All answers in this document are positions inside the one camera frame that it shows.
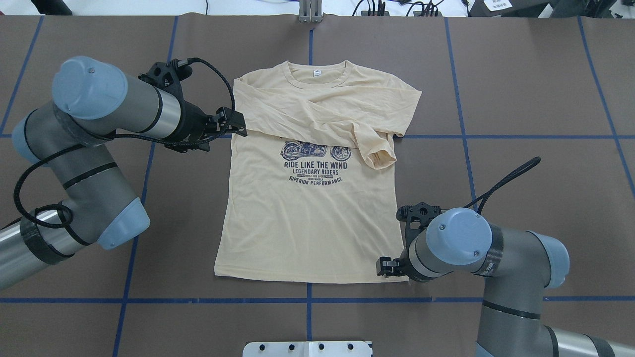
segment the light blue joint cap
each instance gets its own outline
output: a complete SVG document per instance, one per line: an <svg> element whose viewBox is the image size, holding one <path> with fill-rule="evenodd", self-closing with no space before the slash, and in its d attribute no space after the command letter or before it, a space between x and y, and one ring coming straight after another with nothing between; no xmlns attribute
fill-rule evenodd
<svg viewBox="0 0 635 357"><path fill-rule="evenodd" d="M30 163L35 164L39 161L39 159L29 148L29 145L27 144L26 133L24 131L24 127L27 124L27 119L30 115L31 114L20 120L15 128L13 128L13 131L11 132L11 141L13 142L13 147L21 155L21 157L29 160Z"/></svg>
<svg viewBox="0 0 635 357"><path fill-rule="evenodd" d="M90 57L64 62L53 78L53 101L74 118L93 120L117 109L128 94L121 69Z"/></svg>
<svg viewBox="0 0 635 357"><path fill-rule="evenodd" d="M468 208L452 208L432 220L425 231L432 254L454 266L466 266L483 258L491 246L487 221Z"/></svg>
<svg viewBox="0 0 635 357"><path fill-rule="evenodd" d="M528 231L540 240L542 246L545 247L547 257L549 258L549 265L551 266L551 279L549 284L545 286L546 289L557 288L565 282L565 277L569 274L569 252L566 251L566 247L562 242L556 238L550 236L544 236L542 234Z"/></svg>
<svg viewBox="0 0 635 357"><path fill-rule="evenodd" d="M485 348L477 343L476 353L474 354L474 357L494 357L494 355L489 353Z"/></svg>
<svg viewBox="0 0 635 357"><path fill-rule="evenodd" d="M138 236L150 227L150 218L139 198L135 198L106 227L97 243L104 249L113 249Z"/></svg>

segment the white bracket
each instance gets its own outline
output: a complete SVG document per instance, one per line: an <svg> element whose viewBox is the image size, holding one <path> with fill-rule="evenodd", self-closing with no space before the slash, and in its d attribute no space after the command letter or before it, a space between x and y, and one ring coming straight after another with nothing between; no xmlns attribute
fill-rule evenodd
<svg viewBox="0 0 635 357"><path fill-rule="evenodd" d="M322 22L322 0L300 0L300 22Z"/></svg>
<svg viewBox="0 0 635 357"><path fill-rule="evenodd" d="M372 342L250 342L243 357L373 357Z"/></svg>

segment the white mounting plate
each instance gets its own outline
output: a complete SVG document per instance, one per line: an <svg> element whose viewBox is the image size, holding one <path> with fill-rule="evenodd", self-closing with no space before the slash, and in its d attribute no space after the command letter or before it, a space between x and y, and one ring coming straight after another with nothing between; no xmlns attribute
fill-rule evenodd
<svg viewBox="0 0 635 357"><path fill-rule="evenodd" d="M250 342L243 349L243 357L372 357L371 346L372 342L365 341Z"/></svg>

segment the shirt neckline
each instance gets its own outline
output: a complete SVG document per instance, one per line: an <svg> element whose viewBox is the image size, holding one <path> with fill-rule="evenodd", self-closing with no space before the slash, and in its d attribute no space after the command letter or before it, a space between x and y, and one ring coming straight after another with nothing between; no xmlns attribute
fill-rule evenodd
<svg viewBox="0 0 635 357"><path fill-rule="evenodd" d="M282 72L284 73L284 76L286 78L286 80L291 83L293 86L297 87L297 88L333 88L333 87L337 87L338 85L344 83L346 81L346 79L348 79L349 75L351 74L351 70L355 65L348 61L345 60L344 62L341 62L339 64L333 64L333 65L301 65L301 64L293 64L289 61L284 61L281 64L282 67ZM295 77L293 77L293 74L291 73L291 68L300 68L300 69L312 69L312 70L329 70L329 69L342 69L344 68L344 71L342 72L342 75L339 76L338 78L334 79L333 81L327 82L327 83L305 83L305 82L300 82L299 80L297 80Z"/></svg>

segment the t-shirt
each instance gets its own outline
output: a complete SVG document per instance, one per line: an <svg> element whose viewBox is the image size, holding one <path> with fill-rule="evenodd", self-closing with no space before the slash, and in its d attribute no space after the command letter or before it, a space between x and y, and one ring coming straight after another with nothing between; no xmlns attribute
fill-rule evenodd
<svg viewBox="0 0 635 357"><path fill-rule="evenodd" d="M403 249L393 135L421 92L344 61L284 62L234 81L247 137L232 136L229 199L215 274L371 283Z"/></svg>

